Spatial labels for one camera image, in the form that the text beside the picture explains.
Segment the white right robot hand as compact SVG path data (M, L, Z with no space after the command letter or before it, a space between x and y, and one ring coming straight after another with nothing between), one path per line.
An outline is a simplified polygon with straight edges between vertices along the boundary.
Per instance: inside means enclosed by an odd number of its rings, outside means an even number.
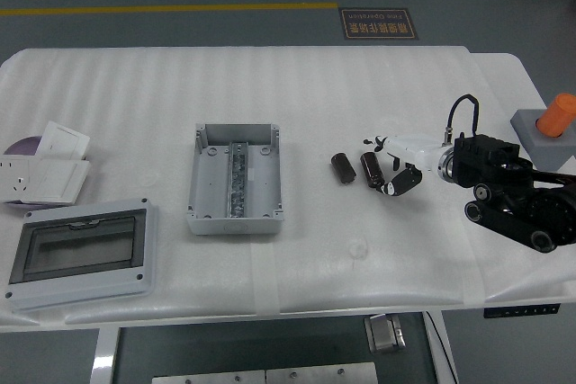
M433 138L424 135L400 135L365 139L365 145L373 146L372 152L361 155L361 166L369 188L389 196L400 196L417 186L423 172L437 174L451 181L448 163L453 148L441 145ZM392 170L395 175L386 180L379 165L376 153L384 152L393 159Z

